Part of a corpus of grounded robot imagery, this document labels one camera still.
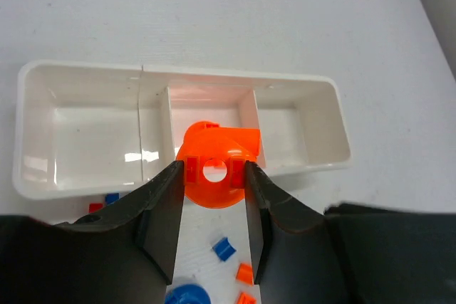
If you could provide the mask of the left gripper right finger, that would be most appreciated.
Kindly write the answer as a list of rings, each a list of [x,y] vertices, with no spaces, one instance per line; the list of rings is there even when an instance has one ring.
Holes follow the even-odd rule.
[[[453,303],[455,215],[341,203],[318,213],[245,167],[263,303]]]

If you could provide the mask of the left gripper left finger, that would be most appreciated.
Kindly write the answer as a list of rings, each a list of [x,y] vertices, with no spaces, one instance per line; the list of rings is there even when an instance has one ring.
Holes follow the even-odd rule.
[[[73,223],[1,217],[3,303],[163,303],[175,269],[184,201],[175,161]]]

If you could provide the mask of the blue ring lego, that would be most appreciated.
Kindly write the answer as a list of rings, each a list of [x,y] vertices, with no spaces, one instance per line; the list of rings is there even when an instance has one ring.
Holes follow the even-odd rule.
[[[211,300],[202,286],[191,283],[177,286],[167,292],[165,304],[211,304]]]

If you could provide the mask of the small orange lego brick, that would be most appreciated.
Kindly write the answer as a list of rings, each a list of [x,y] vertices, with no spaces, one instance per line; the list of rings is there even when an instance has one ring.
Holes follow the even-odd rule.
[[[236,280],[248,286],[253,286],[254,274],[252,266],[247,263],[240,263],[236,274]]]

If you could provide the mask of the small orange lego piece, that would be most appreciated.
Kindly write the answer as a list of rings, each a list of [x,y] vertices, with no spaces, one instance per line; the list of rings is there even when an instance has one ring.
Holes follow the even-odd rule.
[[[249,293],[240,293],[237,304],[257,304],[257,299]]]

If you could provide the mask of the orange round lego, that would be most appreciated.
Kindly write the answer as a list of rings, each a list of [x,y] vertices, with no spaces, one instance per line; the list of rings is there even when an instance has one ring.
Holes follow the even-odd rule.
[[[199,121],[186,131],[176,159],[184,162],[185,196],[208,209],[244,198],[245,164],[256,162],[261,134],[256,128],[222,127]]]

